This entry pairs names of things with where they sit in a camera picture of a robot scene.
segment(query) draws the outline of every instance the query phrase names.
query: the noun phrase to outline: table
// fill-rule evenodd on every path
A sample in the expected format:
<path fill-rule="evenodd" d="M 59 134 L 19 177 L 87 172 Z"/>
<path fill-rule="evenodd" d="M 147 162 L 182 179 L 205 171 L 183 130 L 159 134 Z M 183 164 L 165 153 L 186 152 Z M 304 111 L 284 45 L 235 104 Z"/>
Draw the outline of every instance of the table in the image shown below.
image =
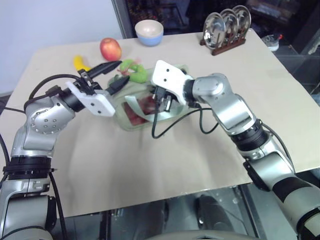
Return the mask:
<path fill-rule="evenodd" d="M 157 60 L 186 64 L 194 77 L 225 74 L 258 118 L 271 126 L 285 142 L 297 172 L 320 166 L 320 108 L 288 73 L 257 34 L 250 29 L 244 45 L 211 56 L 199 45 L 201 33 L 164 36 L 160 45 L 147 47 L 137 39 L 119 40 L 122 59 L 139 59 L 145 68 Z M 42 79 L 54 74 L 77 74 L 73 57 L 82 55 L 89 66 L 103 62 L 98 42 L 40 49 L 31 58 L 8 107 L 22 109 L 30 92 Z M 103 88 L 116 74 L 96 78 Z M 43 87 L 65 86 L 60 79 Z M 11 150 L 25 116 L 4 111 L 0 132 Z M 163 130 L 170 122 L 157 126 Z M 210 113 L 204 127 L 216 121 Z M 0 153 L 1 167 L 4 165 Z M 76 114 L 56 143 L 51 166 L 64 214 L 76 216 L 174 196 L 250 182 L 235 145 L 218 127 L 204 135 L 199 115 L 183 120 L 164 137 L 152 139 L 151 128 L 127 132 L 113 118 L 97 117 L 88 110 Z"/>

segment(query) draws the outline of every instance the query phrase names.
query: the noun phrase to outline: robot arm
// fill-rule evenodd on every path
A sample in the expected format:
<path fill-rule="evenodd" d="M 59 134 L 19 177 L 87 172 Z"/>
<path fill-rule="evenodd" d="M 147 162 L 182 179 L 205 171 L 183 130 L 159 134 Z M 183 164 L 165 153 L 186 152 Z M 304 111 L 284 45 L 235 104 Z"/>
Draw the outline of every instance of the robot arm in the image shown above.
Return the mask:
<path fill-rule="evenodd" d="M 26 122 L 17 131 L 9 165 L 3 168 L 8 180 L 0 192 L 0 238 L 51 240 L 48 233 L 56 223 L 56 200 L 48 195 L 51 159 L 59 133 L 87 108 L 97 116 L 111 117 L 115 107 L 111 95 L 129 80 L 123 77 L 102 90 L 93 78 L 115 69 L 121 61 L 108 62 L 67 82 L 68 88 L 54 86 L 43 97 L 26 102 Z"/>
<path fill-rule="evenodd" d="M 272 191 L 285 217 L 301 239 L 320 235 L 320 189 L 296 177 L 291 160 L 283 153 L 243 98 L 233 93 L 221 73 L 191 79 L 178 68 L 159 60 L 152 76 L 155 99 L 163 92 L 180 104 L 210 105 L 212 113 L 245 159 L 243 166 L 258 188 Z"/>

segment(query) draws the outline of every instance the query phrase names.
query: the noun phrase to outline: green toy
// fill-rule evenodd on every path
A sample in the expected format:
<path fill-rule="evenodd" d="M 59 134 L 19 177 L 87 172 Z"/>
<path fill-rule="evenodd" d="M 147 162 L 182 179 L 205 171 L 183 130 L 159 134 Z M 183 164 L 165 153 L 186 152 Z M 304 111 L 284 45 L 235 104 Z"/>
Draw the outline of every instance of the green toy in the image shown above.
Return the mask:
<path fill-rule="evenodd" d="M 119 71 L 123 76 L 130 76 L 130 81 L 144 84 L 148 80 L 148 73 L 142 64 L 137 64 L 132 59 L 123 60 L 119 65 Z"/>

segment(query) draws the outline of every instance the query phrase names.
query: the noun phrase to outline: blue bowl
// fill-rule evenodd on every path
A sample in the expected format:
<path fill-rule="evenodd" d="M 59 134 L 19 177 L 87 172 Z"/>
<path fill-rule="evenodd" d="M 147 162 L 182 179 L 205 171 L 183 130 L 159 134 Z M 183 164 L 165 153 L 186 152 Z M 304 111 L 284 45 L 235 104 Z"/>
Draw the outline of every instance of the blue bowl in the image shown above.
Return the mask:
<path fill-rule="evenodd" d="M 134 29 L 140 42 L 150 47 L 158 45 L 164 35 L 164 26 L 155 20 L 139 21 Z"/>

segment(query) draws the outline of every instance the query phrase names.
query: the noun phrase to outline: red apple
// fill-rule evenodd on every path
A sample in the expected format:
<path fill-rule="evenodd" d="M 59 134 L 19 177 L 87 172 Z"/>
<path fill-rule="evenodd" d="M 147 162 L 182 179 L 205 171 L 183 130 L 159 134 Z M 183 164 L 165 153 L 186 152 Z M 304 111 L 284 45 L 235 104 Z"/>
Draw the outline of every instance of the red apple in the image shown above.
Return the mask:
<path fill-rule="evenodd" d="M 108 61 L 118 61 L 122 53 L 119 43 L 111 37 L 106 37 L 101 40 L 100 52 Z"/>

